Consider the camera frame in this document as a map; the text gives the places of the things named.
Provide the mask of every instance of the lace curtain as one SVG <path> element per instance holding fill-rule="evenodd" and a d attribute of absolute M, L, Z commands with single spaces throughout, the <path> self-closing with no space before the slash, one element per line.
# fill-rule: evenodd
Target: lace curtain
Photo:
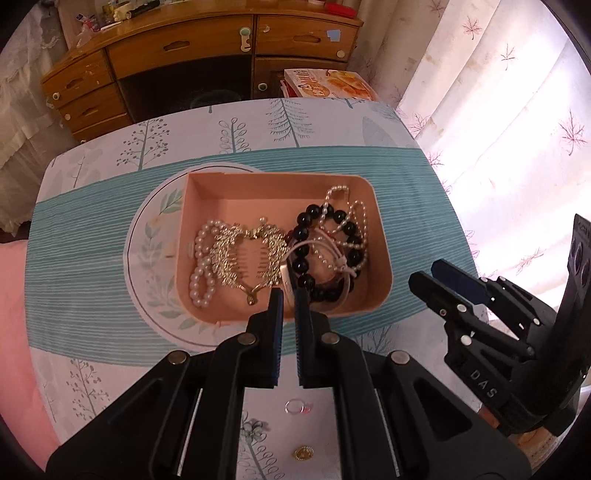
<path fill-rule="evenodd" d="M 49 162 L 76 145 L 41 91 L 64 52 L 55 9 L 35 5 L 0 53 L 0 228 L 7 232 L 31 218 Z"/>

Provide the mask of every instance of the gold pendant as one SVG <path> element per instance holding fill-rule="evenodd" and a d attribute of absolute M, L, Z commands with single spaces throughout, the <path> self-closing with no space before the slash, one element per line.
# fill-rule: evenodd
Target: gold pendant
<path fill-rule="evenodd" d="M 263 247 L 267 249 L 267 269 L 255 287 L 244 282 L 242 272 L 238 268 L 236 244 L 241 239 L 262 239 Z M 267 219 L 261 218 L 261 224 L 252 229 L 235 223 L 232 226 L 221 228 L 219 234 L 216 235 L 210 250 L 212 270 L 221 285 L 239 288 L 246 293 L 248 304 L 254 305 L 257 302 L 257 292 L 266 287 L 279 285 L 281 282 L 280 262 L 287 251 L 288 246 L 285 243 L 283 232 L 277 225 L 268 225 Z"/>

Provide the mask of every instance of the red object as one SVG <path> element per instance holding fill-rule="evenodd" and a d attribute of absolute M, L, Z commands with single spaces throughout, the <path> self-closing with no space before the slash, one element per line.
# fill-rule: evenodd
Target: red object
<path fill-rule="evenodd" d="M 357 12 L 353 8 L 339 4 L 325 3 L 324 9 L 330 14 L 340 15 L 341 17 L 355 18 L 357 15 Z"/>

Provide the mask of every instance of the drawer handle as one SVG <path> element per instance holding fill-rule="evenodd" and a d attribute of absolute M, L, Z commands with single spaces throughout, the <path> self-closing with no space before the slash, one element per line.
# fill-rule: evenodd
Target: drawer handle
<path fill-rule="evenodd" d="M 320 37 L 316 37 L 315 35 L 310 35 L 307 33 L 306 35 L 294 35 L 294 41 L 301 41 L 304 43 L 320 43 Z"/>
<path fill-rule="evenodd" d="M 191 44 L 191 42 L 189 42 L 187 40 L 178 40 L 178 41 L 173 41 L 172 43 L 169 43 L 168 45 L 165 45 L 163 47 L 163 49 L 164 49 L 164 51 L 178 50 L 180 48 L 187 48 L 190 44 Z"/>
<path fill-rule="evenodd" d="M 70 83 L 68 83 L 66 85 L 66 90 L 69 90 L 71 88 L 74 88 L 76 85 L 78 85 L 79 83 L 82 83 L 82 82 L 84 82 L 84 79 L 74 79 L 74 80 L 71 80 Z"/>
<path fill-rule="evenodd" d="M 92 115 L 93 113 L 96 113 L 98 111 L 99 111 L 99 109 L 97 107 L 91 106 L 90 108 L 87 108 L 86 110 L 84 110 L 82 112 L 82 116 L 89 116 L 89 115 Z"/>

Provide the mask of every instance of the drawer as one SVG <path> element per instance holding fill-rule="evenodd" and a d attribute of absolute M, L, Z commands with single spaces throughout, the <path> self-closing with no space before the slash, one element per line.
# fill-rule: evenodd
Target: drawer
<path fill-rule="evenodd" d="M 256 28 L 256 54 L 347 61 L 356 35 L 357 28 L 349 25 L 261 15 Z"/>
<path fill-rule="evenodd" d="M 99 50 L 48 78 L 42 87 L 53 106 L 60 108 L 110 83 L 113 77 L 105 52 Z"/>
<path fill-rule="evenodd" d="M 111 84 L 68 103 L 60 108 L 60 113 L 64 124 L 72 132 L 77 132 L 127 111 L 117 85 Z"/>
<path fill-rule="evenodd" d="M 156 28 L 118 41 L 108 47 L 115 76 L 120 79 L 157 67 L 181 61 L 249 55 L 248 46 L 242 51 L 240 30 L 252 32 L 252 16 L 208 18 Z"/>
<path fill-rule="evenodd" d="M 78 142 L 84 143 L 92 140 L 93 138 L 100 137 L 101 135 L 110 134 L 115 130 L 118 130 L 123 127 L 128 127 L 133 122 L 127 113 L 123 115 L 117 115 L 113 118 L 108 118 L 107 120 L 103 120 L 97 124 L 91 125 L 89 127 L 83 128 L 82 130 L 78 130 L 74 132 L 72 135 Z"/>

